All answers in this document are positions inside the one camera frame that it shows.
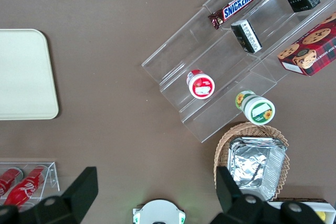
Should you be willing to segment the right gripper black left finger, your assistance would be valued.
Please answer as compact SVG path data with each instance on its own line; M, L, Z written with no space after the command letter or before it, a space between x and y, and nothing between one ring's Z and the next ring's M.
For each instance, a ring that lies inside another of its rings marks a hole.
M97 195L97 168L86 167L62 195L21 212L19 223L81 223Z

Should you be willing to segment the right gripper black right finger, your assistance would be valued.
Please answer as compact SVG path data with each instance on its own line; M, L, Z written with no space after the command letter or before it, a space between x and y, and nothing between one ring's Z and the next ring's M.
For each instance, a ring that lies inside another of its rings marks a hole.
M323 223L303 203L285 201L277 209L257 196L243 194L225 166L216 168L216 194L223 211L211 223Z

